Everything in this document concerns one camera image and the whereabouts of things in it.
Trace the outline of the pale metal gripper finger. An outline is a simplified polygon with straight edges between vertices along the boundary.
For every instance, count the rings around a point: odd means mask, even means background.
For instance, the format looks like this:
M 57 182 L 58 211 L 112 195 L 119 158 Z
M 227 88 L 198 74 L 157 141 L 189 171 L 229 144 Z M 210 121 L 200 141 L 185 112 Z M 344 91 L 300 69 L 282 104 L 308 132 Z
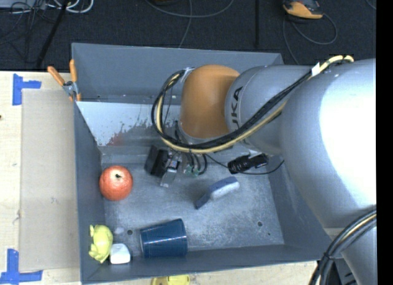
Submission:
M 177 159 L 170 160 L 165 166 L 165 172 L 160 179 L 161 187 L 169 187 L 175 180 L 179 161 Z

